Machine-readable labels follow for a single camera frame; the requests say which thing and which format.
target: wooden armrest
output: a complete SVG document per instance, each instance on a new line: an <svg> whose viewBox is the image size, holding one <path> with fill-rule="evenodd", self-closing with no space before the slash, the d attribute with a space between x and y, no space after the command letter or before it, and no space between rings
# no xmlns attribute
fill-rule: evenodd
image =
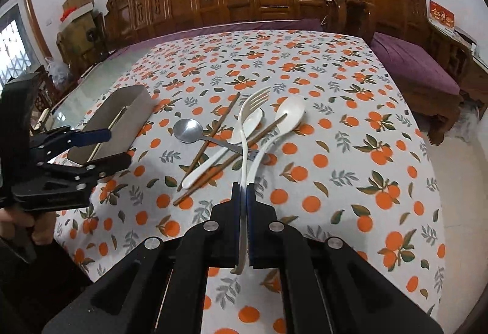
<svg viewBox="0 0 488 334"><path fill-rule="evenodd" d="M473 57L471 50L429 23L425 51L459 84L466 76Z"/></svg>
<svg viewBox="0 0 488 334"><path fill-rule="evenodd" d="M346 33L348 35L363 38L370 43L376 29L376 8L369 2L358 2L347 0L347 23Z"/></svg>
<svg viewBox="0 0 488 334"><path fill-rule="evenodd" d="M345 33L347 22L346 0L324 0L324 31Z"/></svg>
<svg viewBox="0 0 488 334"><path fill-rule="evenodd" d="M369 43L376 27L374 5L353 0L325 0L323 25L328 32L358 36Z"/></svg>

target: chopstick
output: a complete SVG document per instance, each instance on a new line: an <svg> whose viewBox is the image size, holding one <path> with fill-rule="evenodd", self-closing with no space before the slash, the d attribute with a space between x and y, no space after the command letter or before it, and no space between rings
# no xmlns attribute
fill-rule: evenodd
<svg viewBox="0 0 488 334"><path fill-rule="evenodd" d="M117 116L114 118L114 120L112 120L112 123L109 125L108 127L108 130L112 130L112 127L115 126L115 124L120 120L120 118L122 117L123 114L125 114L125 111L127 111L127 107L123 107L119 113L117 114ZM99 142L97 145L95 145L90 157L88 158L87 162L91 162L93 160L93 158L95 157L95 155L97 154L98 150L100 149L100 147L102 146L102 143Z"/></svg>
<svg viewBox="0 0 488 334"><path fill-rule="evenodd" d="M255 136L252 140L247 142L247 147L250 147L260 141L266 134L268 134L273 127L275 127L278 123L280 123L283 119L285 119L287 114L276 119L272 124L266 127L262 132L260 132L257 136ZM200 189L204 186L214 175L220 173L225 169L229 164L235 161L240 154L234 154L230 158L228 158L224 163L219 165L219 168L216 171L211 171L207 173L205 176L202 176L196 184L194 184L184 195L180 196L177 200L173 202L173 206L178 206L181 202L183 202L188 196L191 196L197 189Z"/></svg>
<svg viewBox="0 0 488 334"><path fill-rule="evenodd" d="M209 137L213 137L214 135L217 134L217 132L220 129L220 126L222 125L222 123L224 122L225 118L227 117L227 115L229 114L229 112L232 110L232 108L234 107L234 105L236 104L236 102L237 102L237 100L239 99L240 96L241 96L241 93L237 93L236 94L235 98L232 100L232 102L230 103L230 105L227 108L227 110L225 111L225 113L220 117L219 121L217 122L217 124L215 125L215 127L212 129L212 131L208 135ZM186 171L185 175L181 179L180 185L178 185L178 188L176 189L177 192L180 192L181 191L181 185L183 184L183 180L195 168L195 166L197 165L199 159L202 157L203 152L205 152L205 149L207 149L209 143L210 143L210 141L205 141L203 143L202 147L200 148L200 150L198 151L198 153L194 157L193 161L191 162L191 164L190 164L188 170Z"/></svg>

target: wooden chopstick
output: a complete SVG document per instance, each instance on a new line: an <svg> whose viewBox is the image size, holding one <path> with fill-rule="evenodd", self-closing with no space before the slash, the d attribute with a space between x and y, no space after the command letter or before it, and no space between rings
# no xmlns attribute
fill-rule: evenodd
<svg viewBox="0 0 488 334"><path fill-rule="evenodd" d="M227 110L225 111L225 113L220 117L219 121L217 122L217 124L215 125L215 127L212 129L212 131L208 135L209 137L213 137L214 135L217 134L217 132L220 129L220 126L222 125L222 123L224 122L225 118L227 117L227 115L229 114L229 112L232 110L232 108L234 107L234 105L236 104L236 102L237 102L237 100L239 99L240 96L241 96L241 93L237 93L236 94L235 98L232 100L232 102L230 103L230 105L227 108ZM186 178L186 176L188 174L190 174L193 171L193 169L197 165L198 161L202 157L203 152L205 152L205 149L207 149L209 143L210 143L210 141L205 141L203 143L202 147L200 148L200 150L198 151L198 153L194 157L193 161L191 162L191 164L190 164L188 170L186 171L185 175L181 179L180 185L178 185L178 188L176 189L177 192L180 192L181 191L181 185L183 184L183 180Z"/></svg>
<svg viewBox="0 0 488 334"><path fill-rule="evenodd" d="M260 132L257 136L255 136L252 140L247 142L247 147L250 147L260 141L266 134L268 134L273 127L275 127L278 123L280 123L283 119L285 119L287 114L276 119L272 124L266 127L262 132ZM191 196L197 189L204 186L214 175L220 173L225 169L229 164L235 161L240 154L234 154L230 158L228 158L224 163L219 165L219 168L216 171L212 171L207 173L205 176L202 176L196 184L194 184L184 195L180 196L177 200L173 202L173 206L178 206L181 202L183 202L188 196Z"/></svg>

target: window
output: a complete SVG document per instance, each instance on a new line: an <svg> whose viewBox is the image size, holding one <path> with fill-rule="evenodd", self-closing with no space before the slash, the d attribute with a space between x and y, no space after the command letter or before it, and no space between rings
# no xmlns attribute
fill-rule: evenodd
<svg viewBox="0 0 488 334"><path fill-rule="evenodd" d="M16 78L29 67L39 66L19 11L19 0L8 0L0 13L0 92L11 78Z"/></svg>

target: purple cushion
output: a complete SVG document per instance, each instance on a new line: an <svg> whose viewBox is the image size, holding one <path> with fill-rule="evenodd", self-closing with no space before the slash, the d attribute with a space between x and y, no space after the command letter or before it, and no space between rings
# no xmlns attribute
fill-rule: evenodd
<svg viewBox="0 0 488 334"><path fill-rule="evenodd" d="M454 79L420 46L376 32L370 47L393 78L402 76L445 93L459 94Z"/></svg>

